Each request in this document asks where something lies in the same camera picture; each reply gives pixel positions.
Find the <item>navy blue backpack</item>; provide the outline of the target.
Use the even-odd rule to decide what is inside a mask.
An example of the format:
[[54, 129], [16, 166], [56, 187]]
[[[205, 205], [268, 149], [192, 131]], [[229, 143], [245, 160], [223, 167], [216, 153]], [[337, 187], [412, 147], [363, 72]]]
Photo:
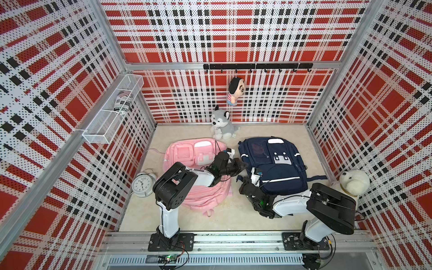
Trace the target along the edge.
[[308, 182], [328, 179], [326, 175], [308, 177], [297, 147], [284, 138], [253, 137], [238, 145], [242, 161], [249, 164], [248, 176], [254, 167], [262, 170], [258, 188], [266, 194], [297, 194], [308, 189]]

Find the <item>pink backpack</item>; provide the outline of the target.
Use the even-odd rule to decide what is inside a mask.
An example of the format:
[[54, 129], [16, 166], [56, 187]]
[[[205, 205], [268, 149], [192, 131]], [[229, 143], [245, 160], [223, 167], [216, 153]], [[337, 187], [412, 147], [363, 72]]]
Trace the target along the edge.
[[205, 171], [205, 167], [214, 161], [216, 155], [227, 149], [226, 144], [213, 138], [177, 141], [167, 148], [164, 155], [164, 171], [167, 171], [174, 163], [180, 162], [198, 176], [182, 203], [183, 207], [211, 217], [214, 214], [214, 208], [232, 195], [229, 175], [222, 176], [218, 181]]

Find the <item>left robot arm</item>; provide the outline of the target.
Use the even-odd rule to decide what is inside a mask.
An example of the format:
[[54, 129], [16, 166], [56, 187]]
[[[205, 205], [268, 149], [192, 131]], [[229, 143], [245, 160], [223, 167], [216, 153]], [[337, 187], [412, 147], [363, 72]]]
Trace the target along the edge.
[[154, 184], [156, 204], [160, 208], [157, 234], [165, 241], [175, 242], [180, 234], [178, 208], [184, 204], [192, 210], [213, 214], [230, 193], [231, 177], [248, 167], [241, 159], [231, 158], [227, 151], [216, 155], [204, 169], [193, 169], [174, 163]]

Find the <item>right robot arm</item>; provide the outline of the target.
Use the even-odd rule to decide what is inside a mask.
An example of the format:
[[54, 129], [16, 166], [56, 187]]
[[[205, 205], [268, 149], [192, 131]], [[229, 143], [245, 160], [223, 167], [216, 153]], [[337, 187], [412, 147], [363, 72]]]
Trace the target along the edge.
[[301, 230], [302, 237], [309, 241], [318, 243], [333, 233], [354, 233], [356, 201], [324, 184], [314, 183], [309, 190], [292, 195], [269, 195], [246, 178], [239, 193], [247, 197], [255, 211], [269, 219], [306, 213], [313, 215], [313, 219], [303, 223]]

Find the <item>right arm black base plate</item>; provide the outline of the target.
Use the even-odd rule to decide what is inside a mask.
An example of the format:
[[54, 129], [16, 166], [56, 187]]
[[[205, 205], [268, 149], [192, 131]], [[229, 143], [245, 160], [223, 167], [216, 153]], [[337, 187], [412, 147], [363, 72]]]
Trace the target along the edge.
[[320, 242], [314, 242], [298, 232], [282, 233], [282, 243], [286, 251], [312, 250], [319, 251], [330, 250], [330, 244], [327, 238], [323, 238]]

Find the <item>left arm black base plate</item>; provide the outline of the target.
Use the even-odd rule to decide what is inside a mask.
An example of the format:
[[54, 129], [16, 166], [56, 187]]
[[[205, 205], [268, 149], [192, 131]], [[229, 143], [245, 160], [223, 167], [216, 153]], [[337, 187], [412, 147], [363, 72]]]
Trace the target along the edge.
[[152, 234], [147, 250], [149, 252], [190, 252], [193, 250], [195, 234], [177, 233], [172, 238], [162, 233]]

